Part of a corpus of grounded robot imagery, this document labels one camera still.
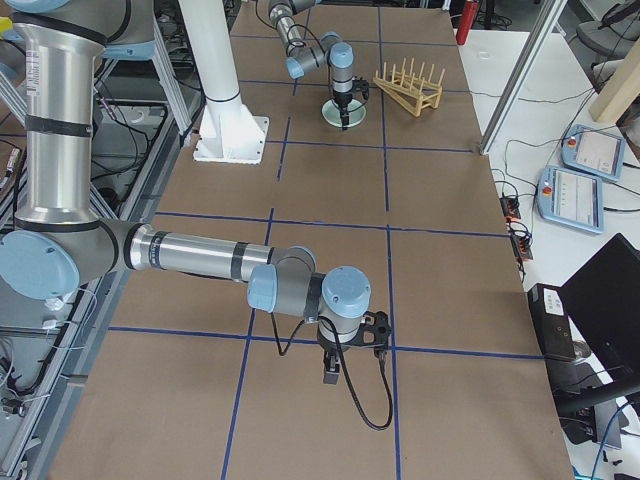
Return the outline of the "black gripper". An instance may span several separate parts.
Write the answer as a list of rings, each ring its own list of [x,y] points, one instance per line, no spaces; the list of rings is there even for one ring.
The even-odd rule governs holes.
[[[340,377],[340,359],[334,335],[332,332],[319,330],[317,333],[317,340],[324,350],[323,383],[327,385],[336,385]],[[361,346],[361,333],[357,332],[349,339],[346,339],[344,335],[339,335],[339,340],[342,351],[346,352],[350,348]]]
[[[348,106],[351,102],[350,92],[333,92],[333,102],[340,111],[341,129],[347,130],[349,126],[349,111]]]

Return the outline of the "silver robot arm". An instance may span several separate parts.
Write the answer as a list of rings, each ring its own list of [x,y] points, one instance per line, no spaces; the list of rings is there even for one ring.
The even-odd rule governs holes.
[[[327,32],[320,38],[309,33],[313,43],[303,39],[294,16],[320,4],[320,1],[269,1],[268,19],[277,31],[286,52],[285,64],[292,79],[328,66],[331,72],[332,101],[335,103],[340,126],[346,130],[350,123],[349,104],[356,91],[353,75],[354,54],[352,47],[335,32]]]
[[[15,291],[46,300],[107,273],[161,269],[248,283],[254,309],[318,325],[324,382],[347,376],[344,348],[364,331],[370,283],[354,267],[316,271],[303,247],[287,249],[203,238],[144,223],[101,219],[90,209],[94,64],[148,59],[155,50],[153,1],[5,1],[26,42],[28,166],[26,203],[1,240],[1,277]],[[334,32],[307,43],[294,15],[321,1],[268,1],[269,24],[289,75],[327,66],[339,125],[350,126],[356,80],[352,47]],[[205,102],[195,160],[257,164],[268,119],[254,117],[237,81],[223,1],[179,1]]]

